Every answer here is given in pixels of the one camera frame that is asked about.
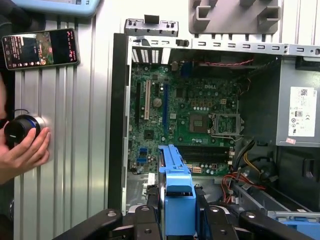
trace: gray plastic holder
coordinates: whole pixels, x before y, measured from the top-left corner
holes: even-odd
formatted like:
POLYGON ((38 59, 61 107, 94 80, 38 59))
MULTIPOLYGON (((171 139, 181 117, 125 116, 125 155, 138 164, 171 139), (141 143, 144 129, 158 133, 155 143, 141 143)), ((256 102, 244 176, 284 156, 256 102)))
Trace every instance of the gray plastic holder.
POLYGON ((189 0, 192 34, 274 34, 278 0, 189 0))

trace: corrugated metal surface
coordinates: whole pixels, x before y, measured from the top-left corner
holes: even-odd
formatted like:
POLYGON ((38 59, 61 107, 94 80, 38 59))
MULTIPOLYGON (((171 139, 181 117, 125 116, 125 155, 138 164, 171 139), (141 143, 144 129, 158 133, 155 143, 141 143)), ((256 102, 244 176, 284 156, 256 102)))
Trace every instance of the corrugated metal surface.
MULTIPOLYGON (((320 0, 283 4, 280 31, 265 41, 320 45, 320 0)), ((15 240, 51 239, 107 206, 113 33, 123 32, 126 18, 143 14, 179 21, 179 36, 191 36, 187 0, 102 0, 91 22, 47 23, 47 29, 78 30, 80 66, 17 72, 15 107, 41 115, 52 138, 50 162, 15 179, 15 240)), ((262 39, 249 36, 251 42, 262 39)))

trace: black mount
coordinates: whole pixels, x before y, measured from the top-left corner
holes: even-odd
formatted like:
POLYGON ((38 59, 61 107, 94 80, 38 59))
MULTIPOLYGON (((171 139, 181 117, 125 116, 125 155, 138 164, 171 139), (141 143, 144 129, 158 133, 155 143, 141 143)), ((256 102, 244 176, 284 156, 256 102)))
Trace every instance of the black mount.
MULTIPOLYGON (((120 211, 106 209, 76 225, 54 240, 162 240, 158 211, 158 188, 148 189, 146 205, 123 216, 120 211)), ((238 226, 229 223, 225 210, 209 205, 201 188, 195 188, 197 199, 197 237, 199 240, 311 240, 259 211, 243 211, 238 226)))

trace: motherboard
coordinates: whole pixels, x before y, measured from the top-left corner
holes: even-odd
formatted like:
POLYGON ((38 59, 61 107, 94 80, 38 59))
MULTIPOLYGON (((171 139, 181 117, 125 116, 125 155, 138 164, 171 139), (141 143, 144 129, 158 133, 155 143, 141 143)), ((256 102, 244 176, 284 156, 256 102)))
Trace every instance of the motherboard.
POLYGON ((185 76, 181 68, 132 66, 128 168, 156 173, 158 146, 174 144, 193 175, 223 176, 242 130, 239 86, 185 76))

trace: phone screen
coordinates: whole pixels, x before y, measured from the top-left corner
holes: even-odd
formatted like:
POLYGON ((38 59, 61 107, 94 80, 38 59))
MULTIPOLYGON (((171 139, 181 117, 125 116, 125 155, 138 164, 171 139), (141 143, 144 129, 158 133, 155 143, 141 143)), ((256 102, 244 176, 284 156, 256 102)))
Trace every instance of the phone screen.
POLYGON ((76 64, 79 61, 73 29, 4 36, 2 46, 9 70, 76 64))

